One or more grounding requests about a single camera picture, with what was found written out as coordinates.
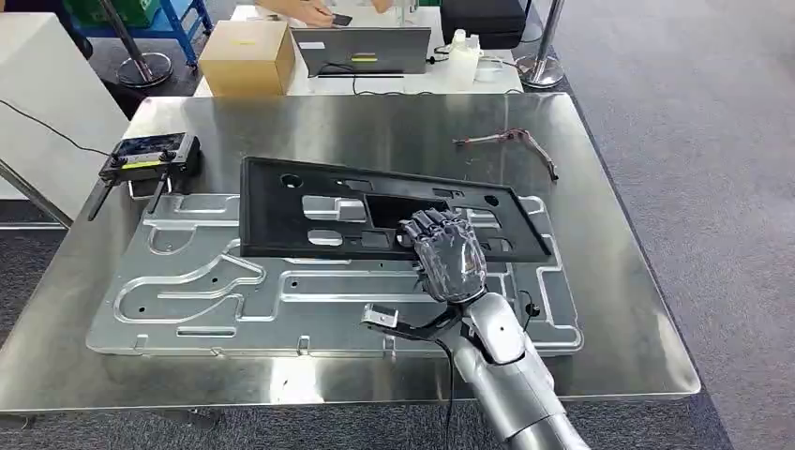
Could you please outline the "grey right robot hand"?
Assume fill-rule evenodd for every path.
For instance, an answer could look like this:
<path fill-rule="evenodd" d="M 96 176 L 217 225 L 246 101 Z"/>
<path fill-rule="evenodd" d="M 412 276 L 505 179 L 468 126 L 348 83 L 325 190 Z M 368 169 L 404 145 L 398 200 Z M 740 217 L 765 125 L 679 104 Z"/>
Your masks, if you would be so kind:
<path fill-rule="evenodd" d="M 416 211 L 398 224 L 412 243 L 420 281 L 432 298 L 463 304 L 485 293 L 487 262 L 467 218 L 430 208 Z"/>

